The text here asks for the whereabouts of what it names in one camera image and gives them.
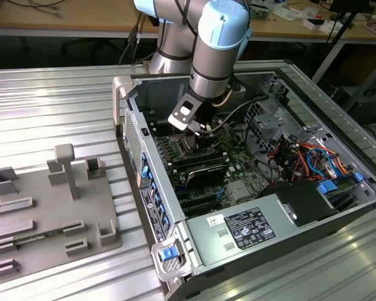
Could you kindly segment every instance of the white label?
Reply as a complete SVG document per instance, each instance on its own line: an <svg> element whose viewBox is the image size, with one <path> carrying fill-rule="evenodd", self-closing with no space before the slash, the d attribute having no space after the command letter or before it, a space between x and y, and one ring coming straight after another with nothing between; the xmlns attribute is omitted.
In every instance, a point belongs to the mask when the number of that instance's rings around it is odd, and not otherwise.
<svg viewBox="0 0 376 301"><path fill-rule="evenodd" d="M224 216L223 216L223 214L211 216L210 218L207 218L207 222L209 223L210 227L213 227L217 224L223 224L224 223Z"/></svg>

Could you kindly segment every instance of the blue clip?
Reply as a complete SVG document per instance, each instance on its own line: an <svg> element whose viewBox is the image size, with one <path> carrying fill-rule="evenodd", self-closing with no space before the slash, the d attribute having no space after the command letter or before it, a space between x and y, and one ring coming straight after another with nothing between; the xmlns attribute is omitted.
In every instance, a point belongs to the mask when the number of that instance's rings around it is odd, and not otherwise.
<svg viewBox="0 0 376 301"><path fill-rule="evenodd" d="M155 203L156 203L156 206L159 206L159 204L160 204L161 201L162 201L162 200L160 199L159 194L158 194L158 193L155 194Z"/></svg>
<svg viewBox="0 0 376 301"><path fill-rule="evenodd" d="M160 205L160 211L161 211L161 213L165 213L165 209L164 209L163 204Z"/></svg>
<svg viewBox="0 0 376 301"><path fill-rule="evenodd" d="M177 258L179 256L178 250L174 246L161 250L159 253L160 253L160 258L162 259L162 261L167 261L173 258Z"/></svg>
<svg viewBox="0 0 376 301"><path fill-rule="evenodd" d="M166 226L170 226L170 221L169 221L169 218L168 217L164 217L164 223Z"/></svg>
<svg viewBox="0 0 376 301"><path fill-rule="evenodd" d="M149 167L148 167L148 165L146 165L144 167L143 171L141 172L142 177L147 177L148 172L149 172Z"/></svg>
<svg viewBox="0 0 376 301"><path fill-rule="evenodd" d="M355 174L353 174L353 177L354 177L355 180L357 180L358 182L362 182L362 181L363 181L363 175L361 175L360 172L356 172Z"/></svg>
<svg viewBox="0 0 376 301"><path fill-rule="evenodd" d="M319 183L318 190L323 193L329 193L330 191L336 190L337 186L333 183L332 180L327 180Z"/></svg>

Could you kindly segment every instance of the green circuit board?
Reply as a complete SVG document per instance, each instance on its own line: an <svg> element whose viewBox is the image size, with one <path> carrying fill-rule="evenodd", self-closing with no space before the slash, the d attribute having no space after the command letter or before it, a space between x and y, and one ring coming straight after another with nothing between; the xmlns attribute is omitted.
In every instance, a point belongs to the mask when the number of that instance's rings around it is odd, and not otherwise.
<svg viewBox="0 0 376 301"><path fill-rule="evenodd" d="M214 135L199 141L199 148L189 147L184 134L154 136L158 152L184 213L203 215L258 197L269 184L247 152L237 129L226 125ZM179 169L186 162L187 169ZM202 178L189 184L190 173L208 165L220 166L217 179Z"/></svg>

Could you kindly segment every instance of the table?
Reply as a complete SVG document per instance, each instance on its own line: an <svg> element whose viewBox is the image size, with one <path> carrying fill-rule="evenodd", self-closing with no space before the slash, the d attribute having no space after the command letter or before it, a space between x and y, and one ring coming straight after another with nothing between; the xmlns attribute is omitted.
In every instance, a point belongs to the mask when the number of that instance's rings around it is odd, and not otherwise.
<svg viewBox="0 0 376 301"><path fill-rule="evenodd" d="M301 8L317 7L328 19L331 12L309 0L296 4ZM57 36L91 38L126 38L134 26L138 11L132 0L69 0L58 5L64 18L41 13L35 9L23 8L5 0L0 3L0 35L3 36ZM302 21L289 22L271 14L269 21L251 20L253 35L251 41L279 41L324 43L327 35L305 28ZM365 29L364 21L355 21L355 27L347 30L321 64L314 82L318 82L337 54L347 43L376 44L376 35ZM156 38L158 28L146 19L143 38Z"/></svg>
<svg viewBox="0 0 376 301"><path fill-rule="evenodd" d="M236 71L282 68L376 162L366 131L340 115L335 103L284 61L236 64ZM0 284L1 300L164 301L124 162L113 131L112 79L143 74L141 66L0 70L0 167L45 169L53 146L73 143L76 160L100 156L111 181L123 245ZM307 124L314 117L298 100L291 109ZM376 300L376 210L338 233L210 288L203 300Z"/></svg>

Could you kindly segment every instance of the power supply label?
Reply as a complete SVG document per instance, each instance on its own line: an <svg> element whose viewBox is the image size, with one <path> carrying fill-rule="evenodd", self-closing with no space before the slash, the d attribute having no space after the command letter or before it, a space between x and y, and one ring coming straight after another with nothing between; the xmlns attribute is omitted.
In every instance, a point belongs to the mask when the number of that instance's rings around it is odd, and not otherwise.
<svg viewBox="0 0 376 301"><path fill-rule="evenodd" d="M238 248L245 250L276 237L258 207L224 218Z"/></svg>

